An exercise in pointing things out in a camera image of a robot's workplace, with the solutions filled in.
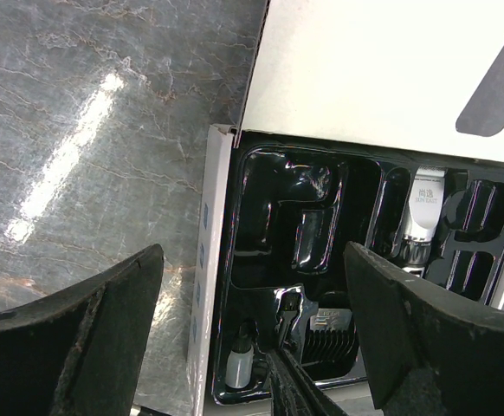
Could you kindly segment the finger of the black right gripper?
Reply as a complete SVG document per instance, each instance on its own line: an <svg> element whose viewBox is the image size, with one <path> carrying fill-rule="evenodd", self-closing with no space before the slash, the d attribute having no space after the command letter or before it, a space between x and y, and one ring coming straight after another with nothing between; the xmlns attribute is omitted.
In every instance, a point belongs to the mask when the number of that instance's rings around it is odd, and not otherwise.
<svg viewBox="0 0 504 416"><path fill-rule="evenodd" d="M300 388L298 365L286 350L267 353L269 382L272 397L272 414L308 415L308 404Z"/></svg>
<svg viewBox="0 0 504 416"><path fill-rule="evenodd" d="M287 393L287 396L292 398L295 403L301 400L302 407L306 411L305 415L346 415L346 412L340 406L316 387L312 379L286 348L280 349L280 357L288 374L288 389L293 390L292 393Z"/></svg>

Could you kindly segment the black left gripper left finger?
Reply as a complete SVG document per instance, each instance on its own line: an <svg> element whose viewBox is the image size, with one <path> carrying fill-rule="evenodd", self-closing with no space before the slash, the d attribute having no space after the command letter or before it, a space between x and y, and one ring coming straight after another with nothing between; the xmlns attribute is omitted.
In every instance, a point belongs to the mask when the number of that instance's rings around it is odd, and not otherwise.
<svg viewBox="0 0 504 416"><path fill-rule="evenodd" d="M150 245L0 312L0 415L127 415L164 272Z"/></svg>

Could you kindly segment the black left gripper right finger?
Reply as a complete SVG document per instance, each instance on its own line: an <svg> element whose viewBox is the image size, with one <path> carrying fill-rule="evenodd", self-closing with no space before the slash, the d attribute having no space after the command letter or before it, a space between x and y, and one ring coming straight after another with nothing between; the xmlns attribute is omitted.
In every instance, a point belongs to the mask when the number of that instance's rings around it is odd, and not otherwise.
<svg viewBox="0 0 504 416"><path fill-rule="evenodd" d="M504 415L504 311L413 276L361 244L346 284L375 408Z"/></svg>

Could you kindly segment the black comb guard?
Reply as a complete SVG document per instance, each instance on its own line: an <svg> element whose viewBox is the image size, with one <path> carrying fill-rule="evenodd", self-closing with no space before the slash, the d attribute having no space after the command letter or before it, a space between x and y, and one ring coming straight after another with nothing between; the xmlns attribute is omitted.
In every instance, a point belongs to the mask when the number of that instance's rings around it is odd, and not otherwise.
<svg viewBox="0 0 504 416"><path fill-rule="evenodd" d="M354 343L352 311L320 308L309 319L301 361L318 364L345 356Z"/></svg>

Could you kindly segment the silver black hair clipper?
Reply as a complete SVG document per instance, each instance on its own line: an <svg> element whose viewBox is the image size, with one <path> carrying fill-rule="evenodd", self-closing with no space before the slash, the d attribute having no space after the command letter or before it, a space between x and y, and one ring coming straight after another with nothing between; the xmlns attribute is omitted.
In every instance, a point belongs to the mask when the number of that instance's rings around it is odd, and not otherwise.
<svg viewBox="0 0 504 416"><path fill-rule="evenodd" d="M445 173L440 167L420 166L410 189L397 263L415 276L422 277L429 262L443 208Z"/></svg>

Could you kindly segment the white cardboard clipper box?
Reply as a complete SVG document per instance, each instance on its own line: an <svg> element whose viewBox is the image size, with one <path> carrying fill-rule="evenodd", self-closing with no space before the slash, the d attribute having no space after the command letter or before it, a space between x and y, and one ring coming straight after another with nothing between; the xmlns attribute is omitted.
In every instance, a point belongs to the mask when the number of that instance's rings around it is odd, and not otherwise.
<svg viewBox="0 0 504 416"><path fill-rule="evenodd" d="M238 405L210 391L229 164L249 133L504 167L504 1L267 2L238 122L211 126L207 138L187 367L194 415L272 414L271 389ZM484 305L503 304L504 277ZM297 360L295 323L318 309L284 292L267 353L286 348ZM342 408L372 399L365 375L350 387L313 382Z"/></svg>

